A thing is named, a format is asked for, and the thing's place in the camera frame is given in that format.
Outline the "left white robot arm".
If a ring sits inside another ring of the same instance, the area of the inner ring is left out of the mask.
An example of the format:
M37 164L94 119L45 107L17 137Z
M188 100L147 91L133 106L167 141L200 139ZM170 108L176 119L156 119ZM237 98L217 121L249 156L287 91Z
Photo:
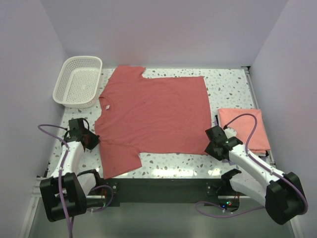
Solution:
M84 214L89 208L87 196L101 184L95 170L77 172L79 161L86 150L93 150L100 142L90 131L84 118L71 119L63 139L61 158L49 178L40 182L40 192L50 222Z

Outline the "red t shirt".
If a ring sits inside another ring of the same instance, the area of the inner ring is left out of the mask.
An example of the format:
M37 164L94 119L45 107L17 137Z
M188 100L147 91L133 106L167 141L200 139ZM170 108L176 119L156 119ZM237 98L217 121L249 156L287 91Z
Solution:
M211 107L202 76L145 78L142 66L119 66L109 78L95 121L103 177L136 170L141 153L203 155Z

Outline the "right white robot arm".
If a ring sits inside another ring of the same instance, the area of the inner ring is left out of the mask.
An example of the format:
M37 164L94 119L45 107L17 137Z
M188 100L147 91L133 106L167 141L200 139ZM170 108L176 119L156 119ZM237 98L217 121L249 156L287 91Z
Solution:
M221 176L225 188L258 202L280 225L307 212L308 202L295 173L286 174L264 162L237 137L227 137L220 126L206 130L206 134L210 142L205 152L219 161L228 159L238 166Z

